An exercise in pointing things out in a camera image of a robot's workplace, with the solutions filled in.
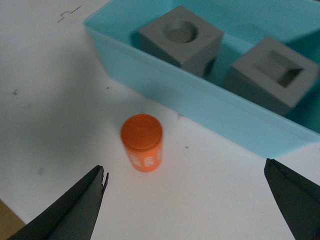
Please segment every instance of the square hole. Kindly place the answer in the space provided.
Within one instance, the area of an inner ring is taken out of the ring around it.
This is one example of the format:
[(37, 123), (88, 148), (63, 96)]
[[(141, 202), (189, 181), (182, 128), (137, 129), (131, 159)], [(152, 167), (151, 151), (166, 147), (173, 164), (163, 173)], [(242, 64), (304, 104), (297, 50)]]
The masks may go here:
[(284, 88), (288, 87), (304, 70), (301, 66), (274, 50), (261, 59), (255, 67)]

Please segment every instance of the plastic container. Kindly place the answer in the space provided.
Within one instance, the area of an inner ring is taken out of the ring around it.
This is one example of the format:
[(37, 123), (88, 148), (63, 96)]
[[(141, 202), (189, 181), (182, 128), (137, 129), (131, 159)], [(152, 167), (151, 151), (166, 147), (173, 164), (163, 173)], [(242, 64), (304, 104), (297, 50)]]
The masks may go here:
[[(206, 79), (139, 50), (138, 30), (179, 5), (225, 32)], [(288, 116), (293, 122), (219, 86), (231, 64), (266, 36), (320, 64), (319, 13), (320, 2), (313, 0), (112, 0), (84, 24), (110, 77), (260, 156), (276, 158), (320, 142), (319, 87)]]
[(121, 140), (132, 166), (141, 172), (155, 170), (162, 161), (163, 130), (153, 116), (138, 114), (125, 121)]

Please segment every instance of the gray foam block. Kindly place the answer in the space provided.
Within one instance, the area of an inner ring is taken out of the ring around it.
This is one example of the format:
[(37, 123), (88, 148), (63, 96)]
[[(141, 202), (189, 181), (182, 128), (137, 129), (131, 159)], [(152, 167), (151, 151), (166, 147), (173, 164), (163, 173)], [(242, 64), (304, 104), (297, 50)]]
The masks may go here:
[(199, 77), (210, 71), (224, 34), (181, 5), (138, 32), (142, 51)]
[(223, 87), (284, 116), (319, 75), (319, 65), (268, 36), (232, 64)]

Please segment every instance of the scratch mark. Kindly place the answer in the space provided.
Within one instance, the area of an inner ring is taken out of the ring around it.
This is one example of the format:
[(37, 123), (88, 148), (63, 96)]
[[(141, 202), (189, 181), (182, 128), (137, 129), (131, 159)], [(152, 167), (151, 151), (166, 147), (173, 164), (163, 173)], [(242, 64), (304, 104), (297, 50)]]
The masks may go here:
[(75, 10), (73, 11), (65, 11), (63, 13), (60, 14), (60, 17), (62, 17), (59, 21), (57, 21), (57, 23), (60, 23), (63, 19), (65, 19), (66, 17), (64, 16), (64, 14), (72, 14), (74, 13), (75, 11), (77, 11), (79, 8), (81, 8), (82, 5), (78, 6)]

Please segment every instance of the gray cube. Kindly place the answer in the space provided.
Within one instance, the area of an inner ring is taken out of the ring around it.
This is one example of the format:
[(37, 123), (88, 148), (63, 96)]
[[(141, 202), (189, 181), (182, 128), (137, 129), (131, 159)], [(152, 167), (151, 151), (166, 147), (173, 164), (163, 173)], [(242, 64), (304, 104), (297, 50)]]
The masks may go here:
[(213, 65), (223, 34), (180, 5), (139, 30), (140, 48), (203, 77)]
[(223, 87), (284, 116), (319, 75), (319, 65), (268, 36), (233, 63)]

